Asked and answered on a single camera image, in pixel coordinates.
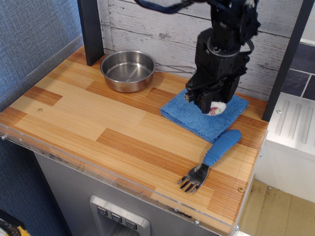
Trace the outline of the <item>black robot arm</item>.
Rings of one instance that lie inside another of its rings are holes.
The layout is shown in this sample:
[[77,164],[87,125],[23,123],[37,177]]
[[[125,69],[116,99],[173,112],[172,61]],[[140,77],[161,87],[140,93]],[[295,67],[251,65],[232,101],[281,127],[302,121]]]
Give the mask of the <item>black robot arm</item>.
[[260,22],[256,0],[209,0],[211,28],[197,38],[196,73],[186,84],[185,99],[208,114],[214,102],[228,103],[246,73],[254,49],[251,38]]

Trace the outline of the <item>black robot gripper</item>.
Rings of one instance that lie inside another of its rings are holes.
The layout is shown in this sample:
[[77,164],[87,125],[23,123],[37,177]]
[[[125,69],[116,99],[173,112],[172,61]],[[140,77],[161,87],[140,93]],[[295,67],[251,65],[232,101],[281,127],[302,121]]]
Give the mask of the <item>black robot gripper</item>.
[[238,87],[240,76],[246,73],[249,52],[227,52],[211,43],[213,29],[202,31],[197,39],[196,73],[186,84],[185,99],[203,114],[210,112],[212,101],[229,102]]

